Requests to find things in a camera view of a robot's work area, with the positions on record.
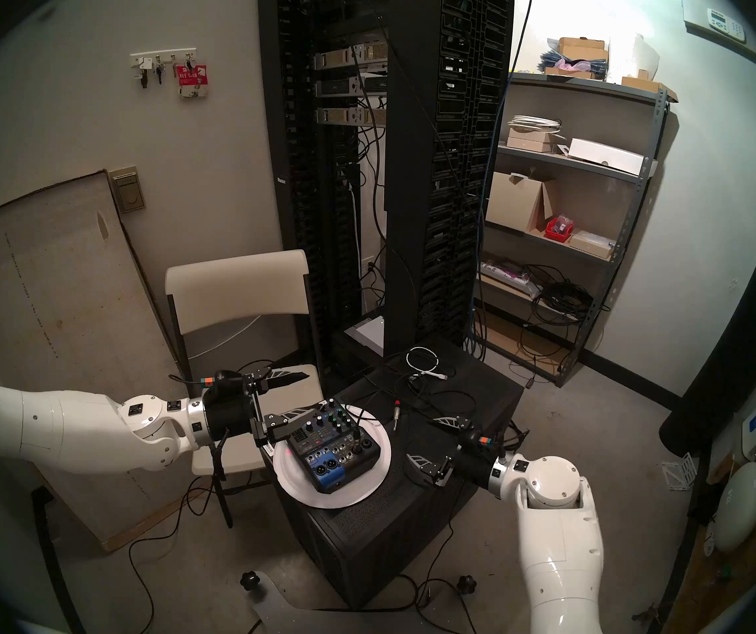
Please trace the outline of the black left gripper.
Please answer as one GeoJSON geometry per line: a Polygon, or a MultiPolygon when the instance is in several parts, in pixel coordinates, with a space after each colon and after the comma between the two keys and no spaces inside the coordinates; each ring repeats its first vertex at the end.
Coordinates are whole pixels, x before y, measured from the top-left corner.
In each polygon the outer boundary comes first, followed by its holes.
{"type": "Polygon", "coordinates": [[[206,379],[204,413],[210,445],[243,434],[252,434],[260,441],[258,447],[287,440],[316,418],[317,409],[294,409],[281,414],[263,416],[259,397],[309,379],[309,374],[283,369],[262,369],[241,374],[234,370],[217,370],[206,379]]]}

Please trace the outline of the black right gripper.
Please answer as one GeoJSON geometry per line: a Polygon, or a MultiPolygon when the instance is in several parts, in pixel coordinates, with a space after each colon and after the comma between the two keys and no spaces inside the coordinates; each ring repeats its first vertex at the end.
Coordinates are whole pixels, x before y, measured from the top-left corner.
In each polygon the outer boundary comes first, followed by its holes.
{"type": "Polygon", "coordinates": [[[477,425],[462,415],[443,415],[429,420],[429,425],[440,431],[455,435],[455,450],[440,462],[418,454],[406,454],[412,467],[424,475],[435,487],[445,487],[453,471],[457,470],[465,480],[488,491],[498,491],[499,478],[493,475],[499,459],[499,439],[484,435],[477,425]]]}

